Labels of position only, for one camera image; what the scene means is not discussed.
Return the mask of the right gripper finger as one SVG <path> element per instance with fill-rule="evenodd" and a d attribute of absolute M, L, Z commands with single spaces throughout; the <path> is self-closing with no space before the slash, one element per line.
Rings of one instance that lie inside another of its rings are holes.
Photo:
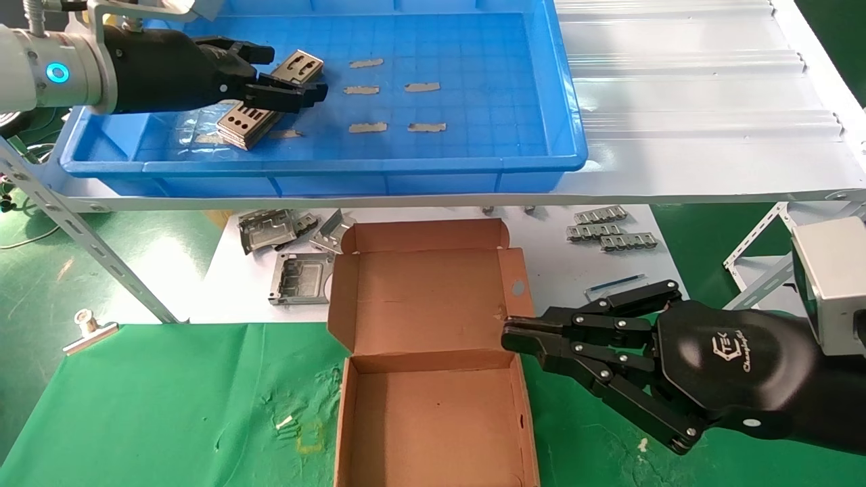
<path fill-rule="evenodd" d="M 562 335 L 502 335 L 502 346 L 534 356 L 545 372 L 573 379 L 677 455 L 689 453 L 704 434 L 698 418 L 647 391 L 658 386 L 660 367 L 653 358 Z"/>
<path fill-rule="evenodd" d="M 644 317 L 681 299 L 676 281 L 659 281 L 579 308 L 550 307 L 541 317 L 508 317 L 504 332 L 528 330 L 584 343 L 644 343 L 652 333 L 652 324 Z"/>

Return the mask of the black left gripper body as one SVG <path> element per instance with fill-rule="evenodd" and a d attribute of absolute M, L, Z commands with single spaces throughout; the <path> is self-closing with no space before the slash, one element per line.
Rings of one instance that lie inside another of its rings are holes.
<path fill-rule="evenodd" d="M 109 26 L 104 44 L 116 80 L 112 114 L 182 112 L 235 99 L 248 64 L 217 67 L 178 30 L 132 32 Z"/>

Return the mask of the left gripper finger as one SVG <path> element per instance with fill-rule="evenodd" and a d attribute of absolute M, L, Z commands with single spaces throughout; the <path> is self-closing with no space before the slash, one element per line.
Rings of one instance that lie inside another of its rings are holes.
<path fill-rule="evenodd" d="M 300 113 L 316 103 L 325 101 L 329 87 L 327 83 L 297 85 L 273 75 L 258 74 L 253 83 L 248 83 L 242 93 L 242 103 L 248 108 L 264 109 L 276 113 Z"/>
<path fill-rule="evenodd" d="M 235 40 L 228 37 L 196 37 L 195 44 L 211 64 L 217 67 L 266 65 L 273 62 L 275 50 L 266 45 L 251 41 Z"/>

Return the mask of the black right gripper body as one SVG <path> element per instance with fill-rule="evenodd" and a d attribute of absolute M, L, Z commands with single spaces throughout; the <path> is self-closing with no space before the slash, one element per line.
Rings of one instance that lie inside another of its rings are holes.
<path fill-rule="evenodd" d="M 667 384 L 709 428 L 863 455 L 864 357 L 824 354 L 806 319 L 682 301 L 656 332 Z"/>

